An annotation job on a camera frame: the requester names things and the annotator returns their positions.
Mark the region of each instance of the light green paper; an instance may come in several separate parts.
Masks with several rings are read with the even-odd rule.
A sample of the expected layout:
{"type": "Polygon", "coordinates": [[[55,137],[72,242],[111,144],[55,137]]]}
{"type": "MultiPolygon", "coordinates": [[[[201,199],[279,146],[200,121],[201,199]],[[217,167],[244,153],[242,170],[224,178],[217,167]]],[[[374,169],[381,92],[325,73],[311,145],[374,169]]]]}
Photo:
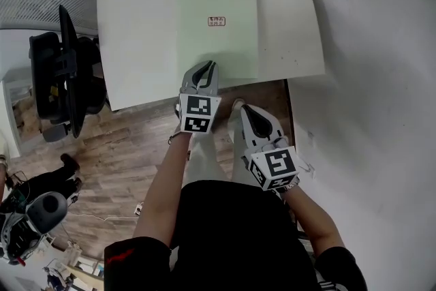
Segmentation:
{"type": "Polygon", "coordinates": [[[258,77],[257,0],[179,0],[177,72],[181,81],[195,64],[213,60],[219,77],[258,77]],[[210,27],[209,17],[225,17],[210,27]]]}

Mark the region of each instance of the black office chair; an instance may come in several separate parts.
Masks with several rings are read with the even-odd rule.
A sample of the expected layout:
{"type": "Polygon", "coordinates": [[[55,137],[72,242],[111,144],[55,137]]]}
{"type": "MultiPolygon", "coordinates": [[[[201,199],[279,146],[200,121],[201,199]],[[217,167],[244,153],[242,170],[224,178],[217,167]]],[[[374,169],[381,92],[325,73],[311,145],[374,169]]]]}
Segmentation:
{"type": "Polygon", "coordinates": [[[62,43],[53,32],[29,38],[37,113],[56,125],[42,132],[47,142],[62,139],[69,130],[77,138],[85,115],[99,113],[106,102],[104,79],[93,75],[92,66],[102,61],[97,41],[77,38],[62,5],[59,20],[62,43]]]}

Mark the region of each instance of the wire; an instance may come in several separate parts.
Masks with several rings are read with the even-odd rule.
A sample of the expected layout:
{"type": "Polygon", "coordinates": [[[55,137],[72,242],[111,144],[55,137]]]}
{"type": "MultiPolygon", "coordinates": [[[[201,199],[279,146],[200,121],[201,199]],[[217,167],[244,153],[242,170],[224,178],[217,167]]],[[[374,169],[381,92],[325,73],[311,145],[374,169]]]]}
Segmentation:
{"type": "Polygon", "coordinates": [[[52,260],[51,260],[51,261],[50,261],[50,262],[45,266],[45,268],[47,268],[48,266],[50,266],[54,260],[57,260],[57,258],[53,258],[53,259],[52,259],[52,260]]]}
{"type": "Polygon", "coordinates": [[[68,232],[67,232],[67,230],[65,229],[65,227],[63,226],[62,222],[61,222],[61,226],[62,226],[63,230],[65,231],[65,233],[67,234],[68,239],[69,239],[72,243],[75,243],[74,240],[71,239],[71,236],[68,234],[68,232]]]}
{"type": "Polygon", "coordinates": [[[27,197],[25,198],[25,201],[27,201],[27,199],[30,196],[30,184],[29,184],[29,180],[27,179],[26,175],[24,174],[24,172],[22,170],[15,172],[14,174],[12,174],[12,176],[15,176],[19,181],[21,181],[21,183],[24,183],[24,181],[22,179],[20,179],[20,177],[18,177],[16,174],[18,174],[19,172],[22,173],[22,175],[25,177],[26,179],[26,183],[27,183],[27,187],[29,188],[29,192],[27,193],[27,197]]]}
{"type": "Polygon", "coordinates": [[[72,212],[69,212],[68,213],[69,215],[74,215],[74,216],[86,216],[86,217],[94,217],[94,218],[97,218],[97,219],[100,219],[101,221],[103,221],[103,222],[106,222],[108,219],[123,219],[123,218],[134,218],[134,219],[138,219],[139,217],[138,216],[109,216],[109,217],[107,217],[107,218],[101,218],[101,217],[98,217],[98,216],[95,216],[95,215],[87,215],[86,213],[72,213],[72,212]]]}

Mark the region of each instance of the small label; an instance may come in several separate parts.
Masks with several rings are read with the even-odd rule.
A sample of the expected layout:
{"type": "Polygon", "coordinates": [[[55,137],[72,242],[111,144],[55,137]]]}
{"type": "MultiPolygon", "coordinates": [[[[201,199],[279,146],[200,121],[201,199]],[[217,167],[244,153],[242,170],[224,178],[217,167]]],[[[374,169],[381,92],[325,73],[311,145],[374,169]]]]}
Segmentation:
{"type": "Polygon", "coordinates": [[[208,17],[207,25],[210,27],[223,27],[225,26],[225,17],[208,17]]]}

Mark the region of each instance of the bracelet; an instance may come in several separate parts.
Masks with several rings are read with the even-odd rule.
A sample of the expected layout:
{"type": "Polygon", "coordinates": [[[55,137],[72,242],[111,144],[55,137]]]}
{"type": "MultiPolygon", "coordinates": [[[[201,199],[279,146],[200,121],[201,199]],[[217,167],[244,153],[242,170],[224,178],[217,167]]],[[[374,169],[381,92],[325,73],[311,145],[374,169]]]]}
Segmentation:
{"type": "Polygon", "coordinates": [[[170,138],[168,139],[168,144],[171,144],[172,139],[178,135],[180,135],[182,133],[182,131],[177,131],[174,135],[170,136],[170,138]]]}
{"type": "Polygon", "coordinates": [[[280,188],[276,188],[276,190],[280,193],[286,193],[288,190],[290,190],[291,188],[294,188],[296,185],[298,185],[300,183],[300,179],[296,176],[296,179],[293,180],[293,182],[291,182],[289,185],[284,185],[283,187],[280,188]]]}

